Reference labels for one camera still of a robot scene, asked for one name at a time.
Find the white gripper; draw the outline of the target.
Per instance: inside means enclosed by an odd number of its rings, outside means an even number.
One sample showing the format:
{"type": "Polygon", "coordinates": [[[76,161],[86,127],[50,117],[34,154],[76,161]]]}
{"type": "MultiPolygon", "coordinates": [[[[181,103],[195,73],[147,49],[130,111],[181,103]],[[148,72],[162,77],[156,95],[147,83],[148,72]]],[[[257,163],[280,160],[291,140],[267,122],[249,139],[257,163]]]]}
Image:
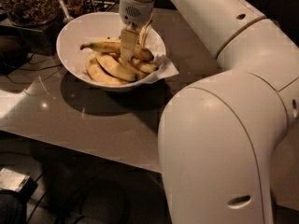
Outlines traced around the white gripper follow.
{"type": "MultiPolygon", "coordinates": [[[[121,20],[129,25],[142,27],[150,18],[155,0],[120,0],[119,13],[121,20]]],[[[121,57],[130,61],[134,54],[135,44],[139,38],[136,30],[123,28],[121,30],[121,57]]]]}

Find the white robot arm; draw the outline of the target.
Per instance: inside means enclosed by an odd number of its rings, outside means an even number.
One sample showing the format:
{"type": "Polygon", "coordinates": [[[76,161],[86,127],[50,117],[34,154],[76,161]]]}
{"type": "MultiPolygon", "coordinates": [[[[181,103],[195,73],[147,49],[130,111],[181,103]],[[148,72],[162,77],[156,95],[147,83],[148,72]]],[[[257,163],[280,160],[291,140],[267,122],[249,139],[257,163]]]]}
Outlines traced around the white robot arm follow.
{"type": "MultiPolygon", "coordinates": [[[[221,72],[173,96],[158,153],[172,224],[274,224],[270,162],[298,120],[298,48],[246,0],[171,0],[221,72]]],[[[121,0],[141,26],[153,0],[121,0]]]]}

